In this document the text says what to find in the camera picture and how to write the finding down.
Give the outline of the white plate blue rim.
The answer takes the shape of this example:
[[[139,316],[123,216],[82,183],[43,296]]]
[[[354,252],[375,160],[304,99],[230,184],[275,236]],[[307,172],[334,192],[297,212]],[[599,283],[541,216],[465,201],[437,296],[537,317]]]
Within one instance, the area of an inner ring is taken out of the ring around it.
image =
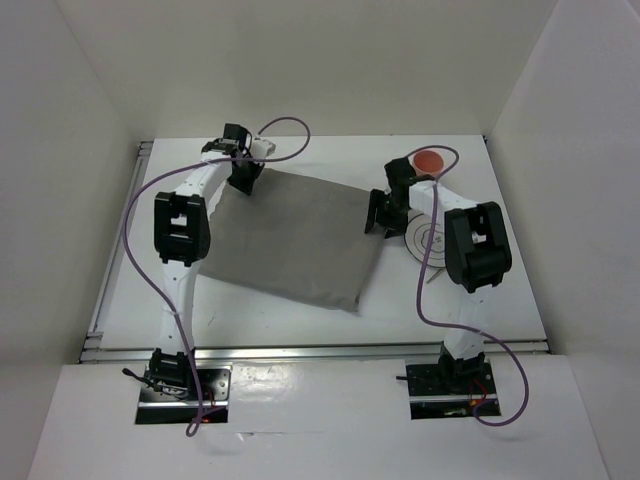
[[[411,256],[422,263],[426,253],[426,247],[432,231],[432,220],[428,214],[411,210],[408,216],[407,229],[404,233],[405,247]],[[445,235],[444,227],[440,222],[435,224],[435,233],[427,265],[430,268],[445,267]]]

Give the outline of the pink plastic cup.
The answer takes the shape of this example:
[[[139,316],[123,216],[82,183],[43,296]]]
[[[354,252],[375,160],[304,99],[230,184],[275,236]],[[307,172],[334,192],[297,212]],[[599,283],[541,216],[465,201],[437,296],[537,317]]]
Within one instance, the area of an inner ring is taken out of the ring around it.
[[[437,177],[445,167],[443,157],[434,150],[421,150],[411,157],[412,166],[418,176]]]

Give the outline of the silver table knife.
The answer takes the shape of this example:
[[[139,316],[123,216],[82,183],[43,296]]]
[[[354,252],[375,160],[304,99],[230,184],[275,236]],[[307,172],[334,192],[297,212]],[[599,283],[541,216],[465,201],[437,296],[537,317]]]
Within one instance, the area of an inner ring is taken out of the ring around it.
[[[445,269],[438,269],[434,274],[431,275],[431,277],[426,281],[426,284],[429,284],[431,282],[433,282],[436,278],[438,278],[443,272],[445,271]]]

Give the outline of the grey cloth placemat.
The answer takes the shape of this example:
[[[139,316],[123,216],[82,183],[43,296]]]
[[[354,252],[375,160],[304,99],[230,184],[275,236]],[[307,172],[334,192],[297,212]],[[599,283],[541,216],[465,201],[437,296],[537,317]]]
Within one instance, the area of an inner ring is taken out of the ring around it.
[[[358,311],[384,241],[367,191],[265,169],[251,194],[225,185],[202,275],[308,305]]]

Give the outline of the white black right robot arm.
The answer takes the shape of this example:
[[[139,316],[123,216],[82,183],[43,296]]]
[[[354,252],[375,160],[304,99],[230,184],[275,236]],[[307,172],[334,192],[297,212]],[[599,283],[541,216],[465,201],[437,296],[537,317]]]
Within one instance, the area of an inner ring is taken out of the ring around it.
[[[438,179],[419,177],[409,159],[398,158],[384,166],[389,190],[373,189],[365,231],[380,226],[389,236],[405,234],[409,211],[431,220],[416,294],[416,309],[423,323],[446,330],[436,372],[427,377],[446,393],[461,394],[483,377],[485,303],[512,267],[512,254],[501,207],[479,203],[443,187]],[[444,265],[462,297],[455,321],[436,322],[422,312],[425,270],[435,241],[435,229],[444,234]]]

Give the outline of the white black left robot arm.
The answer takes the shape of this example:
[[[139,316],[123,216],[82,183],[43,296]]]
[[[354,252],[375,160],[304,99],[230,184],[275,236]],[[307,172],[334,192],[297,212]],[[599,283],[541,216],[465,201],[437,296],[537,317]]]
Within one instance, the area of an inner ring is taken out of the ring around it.
[[[195,282],[211,246],[209,203],[225,183],[251,194],[263,160],[275,150],[272,142],[227,124],[220,138],[202,148],[198,167],[175,190],[155,196],[153,241],[162,263],[164,312],[147,376],[176,399],[197,396],[199,377],[189,358],[195,351]]]

